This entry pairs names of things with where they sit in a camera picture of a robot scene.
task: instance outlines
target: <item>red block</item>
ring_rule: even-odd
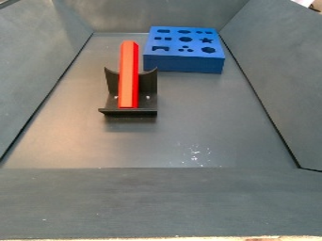
[[[127,40],[121,45],[118,108],[139,107],[139,45]]]

